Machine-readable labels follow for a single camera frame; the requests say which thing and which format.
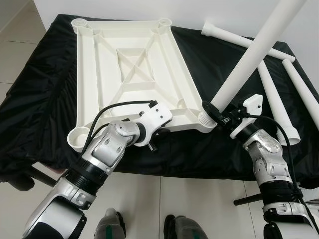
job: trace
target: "white wall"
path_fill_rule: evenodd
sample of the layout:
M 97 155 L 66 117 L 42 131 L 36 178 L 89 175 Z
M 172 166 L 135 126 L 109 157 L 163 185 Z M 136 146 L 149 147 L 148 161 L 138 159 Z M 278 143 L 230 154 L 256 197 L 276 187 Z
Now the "white wall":
M 34 0 L 46 29 L 58 13 L 128 20 L 168 17 L 173 25 L 201 29 L 206 18 L 242 36 L 256 36 L 278 0 Z M 283 33 L 319 91 L 319 1 L 308 0 Z
M 0 32 L 29 0 L 0 0 Z

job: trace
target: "black cloth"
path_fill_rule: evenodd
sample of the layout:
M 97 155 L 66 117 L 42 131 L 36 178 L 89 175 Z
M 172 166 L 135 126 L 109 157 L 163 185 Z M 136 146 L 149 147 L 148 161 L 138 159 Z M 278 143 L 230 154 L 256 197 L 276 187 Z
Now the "black cloth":
M 76 34 L 72 15 L 58 15 L 40 41 L 0 107 L 0 180 L 8 181 L 36 161 L 67 168 L 78 154 L 66 137 L 76 123 Z M 206 37 L 198 30 L 171 28 L 198 92 L 210 101 L 244 54 L 246 48 Z M 286 43 L 274 48 L 293 55 Z M 266 65 L 279 95 L 298 130 L 301 143 L 292 146 L 298 180 L 319 179 L 319 132 L 281 60 L 266 56 Z M 294 66 L 317 99 L 319 96 L 300 64 Z M 259 74 L 255 71 L 234 98 L 264 96 L 263 115 L 272 113 Z M 276 138 L 276 127 L 256 123 Z M 237 140 L 215 128 L 173 132 L 155 140 L 158 152 L 129 147 L 116 171 L 190 178 L 254 180 L 252 160 Z M 287 149 L 284 147 L 284 158 Z

